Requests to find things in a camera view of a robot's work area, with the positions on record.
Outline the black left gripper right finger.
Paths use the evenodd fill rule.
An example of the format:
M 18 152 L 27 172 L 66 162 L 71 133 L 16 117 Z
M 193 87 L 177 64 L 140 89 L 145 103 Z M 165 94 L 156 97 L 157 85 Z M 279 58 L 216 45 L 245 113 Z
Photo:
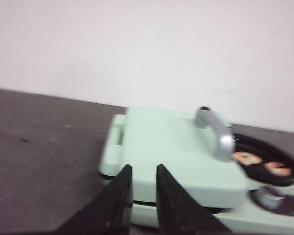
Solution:
M 156 208 L 162 235 L 232 234 L 189 195 L 163 164 L 156 169 Z

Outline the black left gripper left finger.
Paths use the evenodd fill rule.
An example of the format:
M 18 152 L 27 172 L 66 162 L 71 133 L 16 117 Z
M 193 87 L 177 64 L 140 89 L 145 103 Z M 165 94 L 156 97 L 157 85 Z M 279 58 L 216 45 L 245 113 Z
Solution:
M 93 200 L 54 233 L 56 235 L 128 235 L 132 205 L 132 167 L 127 164 Z

